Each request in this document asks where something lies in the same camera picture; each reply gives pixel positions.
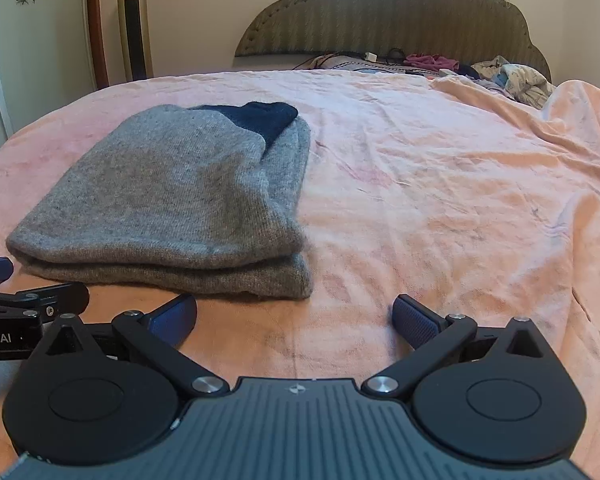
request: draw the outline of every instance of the peach blanket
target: peach blanket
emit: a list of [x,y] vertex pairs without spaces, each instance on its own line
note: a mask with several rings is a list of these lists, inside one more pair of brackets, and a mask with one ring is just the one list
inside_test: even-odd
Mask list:
[[[306,301],[203,298],[182,351],[238,375],[362,380],[407,350],[388,306],[408,292],[442,315],[530,316],[587,404],[574,460],[600,480],[600,90],[567,82],[543,110],[448,76],[222,73],[109,88],[24,128],[0,150],[4,239],[123,119],[157,104],[285,101],[312,128],[299,219]],[[43,285],[19,270],[0,290]],[[92,286],[85,322],[173,293]],[[0,404],[13,365],[0,364]],[[0,420],[0,472],[15,459]]]

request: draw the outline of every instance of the silver screw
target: silver screw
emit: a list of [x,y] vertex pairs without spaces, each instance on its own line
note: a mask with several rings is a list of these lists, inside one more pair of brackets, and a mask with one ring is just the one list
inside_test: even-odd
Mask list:
[[217,377],[205,376],[198,377],[191,383],[191,386],[201,394],[213,394],[222,389],[224,382]]
[[388,394],[398,387],[398,381],[396,381],[392,377],[378,375],[375,377],[371,377],[366,382],[366,387],[369,388],[372,392],[378,392],[379,394]]

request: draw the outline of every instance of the crosshair logo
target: crosshair logo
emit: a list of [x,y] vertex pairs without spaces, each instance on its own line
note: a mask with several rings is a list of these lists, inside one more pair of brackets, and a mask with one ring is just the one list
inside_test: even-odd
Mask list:
[[293,386],[290,386],[289,388],[287,388],[287,390],[289,390],[294,395],[300,395],[300,394],[305,393],[306,388],[304,386],[302,386],[302,384],[296,383]]

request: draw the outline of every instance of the wooden door frame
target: wooden door frame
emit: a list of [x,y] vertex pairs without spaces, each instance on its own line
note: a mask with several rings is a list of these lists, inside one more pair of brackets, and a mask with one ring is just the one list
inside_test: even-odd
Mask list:
[[104,42],[102,41],[100,0],[87,0],[87,19],[89,22],[93,72],[96,76],[96,86],[98,90],[101,90],[109,86],[109,75],[107,74],[107,63],[104,56]]

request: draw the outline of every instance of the upholstered headboard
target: upholstered headboard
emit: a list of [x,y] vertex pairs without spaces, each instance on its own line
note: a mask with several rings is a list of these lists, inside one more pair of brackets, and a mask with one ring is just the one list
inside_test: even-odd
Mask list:
[[237,57],[374,52],[442,54],[465,64],[500,54],[550,79],[520,10],[504,0],[280,0],[245,31]]

